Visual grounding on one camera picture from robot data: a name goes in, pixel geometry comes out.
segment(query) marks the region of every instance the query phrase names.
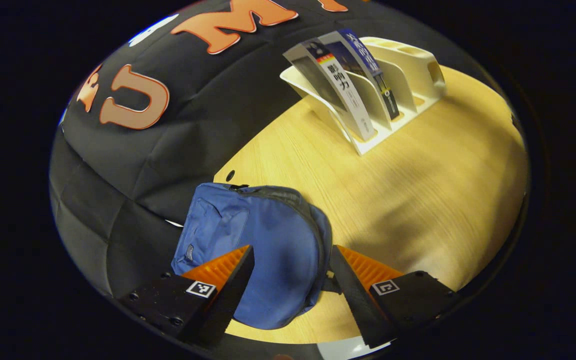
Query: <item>blue backpack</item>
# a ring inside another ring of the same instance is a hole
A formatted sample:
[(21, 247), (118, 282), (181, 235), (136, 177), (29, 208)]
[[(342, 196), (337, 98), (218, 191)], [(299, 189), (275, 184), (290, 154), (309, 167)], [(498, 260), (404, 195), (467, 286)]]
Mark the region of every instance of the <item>blue backpack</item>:
[(234, 319), (272, 330), (313, 308), (328, 279), (332, 230), (321, 210), (288, 187), (199, 185), (172, 268), (181, 275), (246, 245), (254, 270)]

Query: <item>black background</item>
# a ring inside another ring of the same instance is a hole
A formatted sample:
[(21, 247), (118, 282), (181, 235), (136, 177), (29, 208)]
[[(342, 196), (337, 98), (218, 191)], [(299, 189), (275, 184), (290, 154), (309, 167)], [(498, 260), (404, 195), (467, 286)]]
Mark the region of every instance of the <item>black background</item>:
[[(0, 358), (190, 358), (94, 292), (60, 243), (48, 199), (52, 137), (75, 88), (184, 5), (0, 2)], [(394, 5), (521, 85), (550, 174), (541, 219), (489, 287), (395, 357), (576, 358), (576, 2)]]

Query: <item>book cover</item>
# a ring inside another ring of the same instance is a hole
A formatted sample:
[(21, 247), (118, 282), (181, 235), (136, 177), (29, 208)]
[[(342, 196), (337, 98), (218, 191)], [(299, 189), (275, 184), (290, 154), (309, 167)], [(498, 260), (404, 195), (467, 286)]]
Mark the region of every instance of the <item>book cover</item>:
[(400, 114), (393, 91), (384, 81), (382, 69), (352, 30), (336, 30), (318, 39), (333, 53), (345, 71), (361, 75), (372, 82), (379, 90), (391, 119)]
[(306, 77), (318, 95), (335, 107), (352, 132), (364, 141), (373, 137), (375, 128), (359, 92), (338, 59), (320, 40), (298, 43), (283, 56)]

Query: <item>white book stand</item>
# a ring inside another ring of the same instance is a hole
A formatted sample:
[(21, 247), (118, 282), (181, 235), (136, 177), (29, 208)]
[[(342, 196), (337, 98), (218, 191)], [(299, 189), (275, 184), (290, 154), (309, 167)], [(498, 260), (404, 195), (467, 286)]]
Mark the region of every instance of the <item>white book stand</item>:
[(317, 94), (313, 85), (294, 66), (282, 71), (279, 77), (308, 102), (320, 119), (336, 123), (345, 139), (359, 155), (363, 155), (439, 101), (446, 93), (446, 84), (432, 53), (390, 39), (371, 36), (360, 39), (377, 60), (399, 110), (399, 116), (391, 120), (375, 85), (361, 75), (348, 72), (376, 130), (375, 135), (367, 141), (352, 135), (342, 115)]

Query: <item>table surface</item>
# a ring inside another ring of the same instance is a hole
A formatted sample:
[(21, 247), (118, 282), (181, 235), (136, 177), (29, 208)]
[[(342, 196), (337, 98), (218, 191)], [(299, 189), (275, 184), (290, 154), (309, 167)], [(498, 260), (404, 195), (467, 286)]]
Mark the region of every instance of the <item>table surface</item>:
[[(424, 270), (459, 290), (494, 257), (519, 214), (528, 158), (503, 98), (441, 66), (446, 95), (363, 156), (330, 120), (301, 100), (270, 123), (214, 176), (251, 187), (300, 191), (325, 212), (333, 244), (404, 273)], [(358, 337), (343, 295), (277, 330), (231, 321), (226, 333), (311, 344)]]

